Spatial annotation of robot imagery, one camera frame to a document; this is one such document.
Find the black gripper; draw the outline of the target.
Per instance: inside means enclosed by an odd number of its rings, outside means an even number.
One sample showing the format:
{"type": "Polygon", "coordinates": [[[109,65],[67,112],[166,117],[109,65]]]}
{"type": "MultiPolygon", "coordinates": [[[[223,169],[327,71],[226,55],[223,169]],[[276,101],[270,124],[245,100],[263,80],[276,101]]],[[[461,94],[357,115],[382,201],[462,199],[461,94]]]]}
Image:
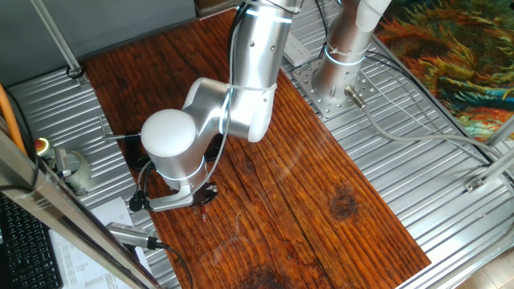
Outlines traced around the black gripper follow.
{"type": "Polygon", "coordinates": [[[218,187],[215,182],[209,182],[198,189],[194,194],[194,206],[203,206],[211,203],[218,196],[218,187]]]}

